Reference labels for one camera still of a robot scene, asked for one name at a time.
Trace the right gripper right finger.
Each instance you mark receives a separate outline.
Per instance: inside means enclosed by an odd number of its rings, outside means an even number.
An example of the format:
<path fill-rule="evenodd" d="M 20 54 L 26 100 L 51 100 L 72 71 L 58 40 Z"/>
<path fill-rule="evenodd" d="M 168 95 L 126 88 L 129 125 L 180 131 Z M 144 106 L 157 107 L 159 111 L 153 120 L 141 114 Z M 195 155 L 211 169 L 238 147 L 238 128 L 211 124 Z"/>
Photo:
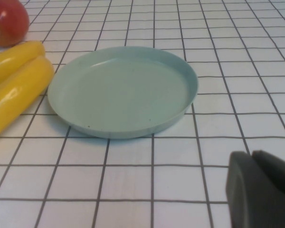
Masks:
<path fill-rule="evenodd" d="M 262 150 L 253 151 L 252 158 L 273 185 L 285 194 L 285 161 Z"/>

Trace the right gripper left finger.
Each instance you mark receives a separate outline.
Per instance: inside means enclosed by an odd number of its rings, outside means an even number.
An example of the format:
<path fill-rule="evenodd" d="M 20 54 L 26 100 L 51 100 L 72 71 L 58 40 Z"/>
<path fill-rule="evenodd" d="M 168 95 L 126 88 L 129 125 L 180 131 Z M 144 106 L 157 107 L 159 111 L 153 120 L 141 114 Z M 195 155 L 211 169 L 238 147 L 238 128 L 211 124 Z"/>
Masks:
<path fill-rule="evenodd" d="M 234 228 L 285 228 L 285 194 L 245 152 L 229 158 L 226 195 Z"/>

